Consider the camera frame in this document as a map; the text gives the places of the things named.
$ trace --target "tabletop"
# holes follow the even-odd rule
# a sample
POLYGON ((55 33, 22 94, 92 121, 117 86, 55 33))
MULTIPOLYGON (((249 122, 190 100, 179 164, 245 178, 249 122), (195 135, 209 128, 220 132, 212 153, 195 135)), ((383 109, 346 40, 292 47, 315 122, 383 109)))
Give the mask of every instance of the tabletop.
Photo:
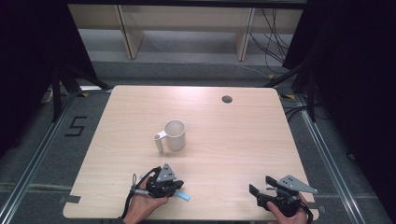
MULTIPOLYGON (((79 201, 66 203, 64 215, 119 217, 133 174, 165 163, 191 198, 174 196, 148 219, 271 220, 249 184, 273 196, 266 175, 293 175, 309 184, 274 89, 117 86, 70 193, 79 201), (172 151, 164 145, 159 153, 154 135, 172 119, 185 123, 186 146, 172 151)), ((314 201, 312 194, 304 196, 314 201)))

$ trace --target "hand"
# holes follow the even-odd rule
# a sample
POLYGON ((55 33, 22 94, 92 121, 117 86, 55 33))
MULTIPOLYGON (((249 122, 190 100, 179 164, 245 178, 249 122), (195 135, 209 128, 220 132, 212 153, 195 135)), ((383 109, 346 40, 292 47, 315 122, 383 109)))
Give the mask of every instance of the hand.
MULTIPOLYGON (((306 199, 301 193, 300 197, 301 201, 306 204, 306 199)), ((267 206, 277 219, 277 221, 270 221, 268 224, 306 224, 307 217, 303 208, 299 208, 293 217, 285 217, 273 203, 268 202, 267 206)))
MULTIPOLYGON (((146 187, 149 178, 147 177, 142 184, 142 188, 146 187)), ((168 202, 168 198, 150 198, 147 195, 135 194, 129 204, 128 212, 123 219, 126 224, 137 224, 148 217, 155 209, 168 202)))

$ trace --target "round hole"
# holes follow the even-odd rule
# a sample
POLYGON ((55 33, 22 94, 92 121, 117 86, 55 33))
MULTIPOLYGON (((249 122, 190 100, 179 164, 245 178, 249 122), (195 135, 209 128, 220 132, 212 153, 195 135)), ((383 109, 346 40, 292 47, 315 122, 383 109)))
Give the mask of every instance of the round hole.
POLYGON ((226 104, 229 104, 230 102, 232 102, 233 101, 233 97, 231 97, 231 96, 223 96, 222 98, 221 98, 221 100, 224 102, 224 103, 226 103, 226 104))

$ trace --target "black tape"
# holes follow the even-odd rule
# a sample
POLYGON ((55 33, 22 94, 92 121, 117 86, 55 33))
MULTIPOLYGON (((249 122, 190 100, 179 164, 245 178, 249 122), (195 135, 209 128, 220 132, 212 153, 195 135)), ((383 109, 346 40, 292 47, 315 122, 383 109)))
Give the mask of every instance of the black tape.
POLYGON ((308 206, 309 209, 319 209, 317 203, 307 203, 306 206, 308 206))
POLYGON ((73 118, 73 121, 72 121, 72 123, 70 124, 70 129, 79 129, 79 132, 78 133, 67 133, 67 134, 65 134, 64 136, 66 136, 66 137, 80 137, 81 136, 81 133, 82 133, 82 131, 84 130, 84 128, 85 128, 85 126, 80 126, 80 125, 75 125, 75 122, 76 122, 76 120, 77 119, 86 119, 87 117, 85 117, 85 116, 75 116, 74 118, 73 118))
POLYGON ((69 195, 66 198, 66 202, 67 203, 79 203, 80 199, 81 199, 80 196, 69 195))

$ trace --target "wire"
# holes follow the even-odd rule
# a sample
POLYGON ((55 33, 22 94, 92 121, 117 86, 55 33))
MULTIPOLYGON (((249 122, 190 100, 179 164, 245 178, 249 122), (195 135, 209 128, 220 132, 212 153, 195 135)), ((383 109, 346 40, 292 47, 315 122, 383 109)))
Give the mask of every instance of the wire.
MULTIPOLYGON (((166 53, 166 51, 163 50, 160 46, 158 46, 151 38, 147 37, 146 35, 145 35, 145 38, 146 38, 149 42, 151 42, 156 48, 158 48, 161 52, 166 53)), ((241 68, 243 68, 243 69, 247 69, 247 70, 249 70, 249 71, 258 73, 258 74, 260 74, 261 76, 266 77, 266 78, 269 79, 268 76, 266 76, 265 74, 263 74, 263 73, 260 72, 259 70, 256 70, 256 69, 253 69, 253 68, 248 68, 248 67, 246 67, 246 66, 244 66, 244 65, 237 64, 237 63, 191 62, 191 61, 188 61, 188 60, 185 60, 185 59, 177 59, 177 60, 176 60, 176 59, 171 59, 171 58, 168 58, 168 57, 167 57, 166 59, 167 59, 169 62, 172 62, 172 63, 184 62, 184 63, 201 63, 201 64, 233 65, 233 66, 241 67, 241 68)))
POLYGON ((284 49, 289 49, 289 44, 287 44, 283 39, 282 39, 282 37, 279 35, 279 34, 277 34, 277 37, 280 39, 280 42, 282 42, 282 44, 283 45, 281 45, 281 47, 282 48, 284 48, 284 49))
POLYGON ((280 98, 280 100, 284 101, 284 102, 305 102, 304 100, 298 101, 296 99, 283 99, 283 98, 280 98))
POLYGON ((264 12, 264 9, 262 8, 262 15, 264 16, 264 18, 265 18, 265 20, 266 20, 266 22, 267 22, 267 24, 268 24, 268 27, 269 27, 270 30, 271 30, 270 36, 264 34, 265 37, 268 38, 267 47, 265 48, 265 51, 264 51, 264 52, 266 53, 265 56, 264 56, 264 60, 265 60, 265 63, 267 64, 267 67, 268 67, 272 72, 279 73, 279 72, 277 72, 277 71, 272 70, 272 69, 268 66, 267 54, 269 54, 270 56, 272 56, 273 58, 275 58, 275 59, 278 60, 279 62, 284 63, 284 62, 285 62, 285 57, 286 57, 286 53, 285 53, 285 50, 284 50, 284 49, 289 49, 289 46, 285 43, 285 41, 282 40, 282 38, 280 37, 280 35, 279 35, 279 34, 277 33, 277 31, 276 31, 276 9, 273 8, 273 9, 272 9, 272 12, 273 12, 273 21, 272 21, 272 23, 271 23, 271 22, 268 20, 266 14, 265 14, 265 12, 264 12), (278 51, 279 51, 279 55, 280 55, 280 56, 277 56, 277 55, 275 56, 275 54, 274 54, 273 52, 269 53, 269 52, 270 52, 269 46, 270 46, 270 43, 271 43, 271 42, 273 42, 273 43, 275 43, 275 44, 277 45, 277 49, 278 49, 278 51))
MULTIPOLYGON (((316 103, 316 104, 314 104, 314 106, 322 106, 322 104, 316 103)), ((308 108, 308 105, 302 105, 302 106, 294 107, 293 109, 290 109, 290 110, 286 111, 286 112, 285 112, 285 115, 291 113, 290 116, 288 117, 288 122, 290 122, 291 118, 292 118, 297 112, 306 110, 307 108, 308 108)), ((321 117, 321 116, 319 116, 319 115, 317 115, 317 114, 315 114, 315 117, 318 117, 318 118, 320 118, 320 119, 331 119, 331 118, 323 118, 323 117, 321 117)))
POLYGON ((274 54, 271 50, 268 49, 268 47, 263 46, 261 43, 259 43, 259 41, 253 36, 252 33, 250 33, 251 38, 253 39, 254 43, 256 43, 256 45, 259 47, 259 49, 261 49, 262 51, 264 51, 265 56, 264 56, 264 60, 265 60, 265 65, 266 67, 273 73, 277 73, 277 74, 284 74, 281 72, 277 72, 274 69, 272 69, 269 65, 268 65, 268 61, 267 61, 267 55, 269 54, 271 57, 273 57, 275 60, 277 60, 280 63, 283 63, 283 60, 281 58, 279 58, 276 54, 274 54))

